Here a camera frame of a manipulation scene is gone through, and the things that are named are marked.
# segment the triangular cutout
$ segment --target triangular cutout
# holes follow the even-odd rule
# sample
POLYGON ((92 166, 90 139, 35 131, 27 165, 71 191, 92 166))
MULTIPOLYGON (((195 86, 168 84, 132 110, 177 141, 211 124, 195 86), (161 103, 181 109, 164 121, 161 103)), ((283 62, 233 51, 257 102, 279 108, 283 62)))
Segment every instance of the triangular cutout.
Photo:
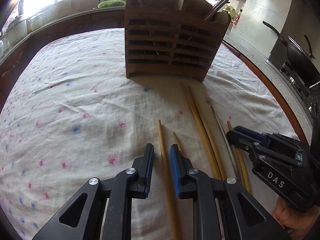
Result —
POLYGON ((244 214, 245 223, 248 227, 252 227, 265 221, 265 218, 244 195, 238 193, 238 200, 244 214))
POLYGON ((59 222, 70 227, 76 228, 78 226, 84 204, 87 200, 88 194, 82 193, 76 201, 59 217, 59 222))

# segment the human hand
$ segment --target human hand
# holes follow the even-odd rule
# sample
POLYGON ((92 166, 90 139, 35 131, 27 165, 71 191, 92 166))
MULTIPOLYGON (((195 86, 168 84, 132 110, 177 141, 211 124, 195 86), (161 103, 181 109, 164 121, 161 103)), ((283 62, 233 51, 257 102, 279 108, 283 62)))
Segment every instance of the human hand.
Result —
POLYGON ((302 213, 288 207, 287 202, 278 197, 272 216, 283 228, 290 228, 288 233, 293 240, 301 240, 318 218, 319 208, 313 206, 308 212, 302 213))

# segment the green colander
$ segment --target green colander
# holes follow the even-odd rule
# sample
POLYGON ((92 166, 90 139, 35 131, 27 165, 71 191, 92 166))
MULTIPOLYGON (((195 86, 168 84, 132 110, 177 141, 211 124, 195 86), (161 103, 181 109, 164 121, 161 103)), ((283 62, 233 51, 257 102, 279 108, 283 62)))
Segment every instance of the green colander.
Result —
POLYGON ((108 1, 103 1, 98 4, 98 8, 107 8, 107 7, 114 7, 114 6, 125 6, 125 1, 108 0, 108 1))

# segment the countertop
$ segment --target countertop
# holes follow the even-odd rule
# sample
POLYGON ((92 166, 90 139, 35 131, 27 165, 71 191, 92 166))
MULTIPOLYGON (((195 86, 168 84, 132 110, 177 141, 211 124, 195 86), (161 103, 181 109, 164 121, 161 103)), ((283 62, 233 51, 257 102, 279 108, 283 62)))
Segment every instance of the countertop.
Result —
MULTIPOLYGON (((30 38, 32 35, 52 26, 57 23, 79 17, 82 15, 92 14, 92 13, 99 13, 104 11, 113 11, 113 10, 124 10, 125 6, 119 6, 119 7, 111 7, 111 8, 101 8, 101 9, 93 9, 88 10, 76 14, 72 14, 60 19, 57 19, 55 21, 52 21, 50 23, 47 23, 43 25, 42 27, 38 28, 37 30, 29 33, 26 37, 21 39, 19 42, 17 42, 14 46, 10 47, 8 51, 3 55, 3 57, 0 60, 0 67, 2 63, 9 57, 9 55, 17 49, 23 42, 25 42, 28 38, 30 38)), ((270 81, 275 85, 275 87, 279 90, 279 92, 282 94, 284 99, 289 104, 290 108, 296 115, 304 133, 305 136, 310 143, 311 141, 311 133, 312 133, 312 124, 307 116, 307 113, 305 111, 305 106, 303 106, 301 100, 297 98, 297 96, 294 94, 294 92, 290 89, 290 87, 283 81, 281 78, 281 74, 276 68, 272 68, 270 65, 267 64, 267 58, 260 53, 256 48, 248 44, 246 41, 235 35, 234 33, 227 31, 224 40, 235 47, 237 50, 239 50, 244 56, 246 56, 250 61, 252 61, 269 79, 270 81)))
POLYGON ((290 89, 288 84, 284 82, 281 77, 281 73, 267 63, 268 59, 261 52, 234 33, 227 31, 226 35, 224 36, 224 40, 239 50, 250 61, 252 61, 252 63, 254 63, 279 90, 297 117, 308 143, 310 144, 312 124, 306 113, 306 107, 302 103, 301 99, 298 98, 290 89))

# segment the finger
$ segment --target finger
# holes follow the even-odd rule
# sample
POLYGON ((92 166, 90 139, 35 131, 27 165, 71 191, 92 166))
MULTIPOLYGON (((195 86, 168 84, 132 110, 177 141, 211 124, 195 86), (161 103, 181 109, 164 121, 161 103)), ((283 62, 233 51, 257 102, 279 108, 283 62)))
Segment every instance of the finger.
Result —
POLYGON ((280 216, 282 214, 282 212, 288 207, 288 204, 286 203, 286 201, 284 201, 281 197, 277 198, 277 203, 276 203, 276 207, 275 210, 273 212, 273 217, 279 221, 280 216))
POLYGON ((279 220, 286 227, 295 230, 310 229, 318 217, 315 210, 317 210, 317 207, 312 208, 307 213, 301 213, 292 208, 286 208, 280 215, 279 220))

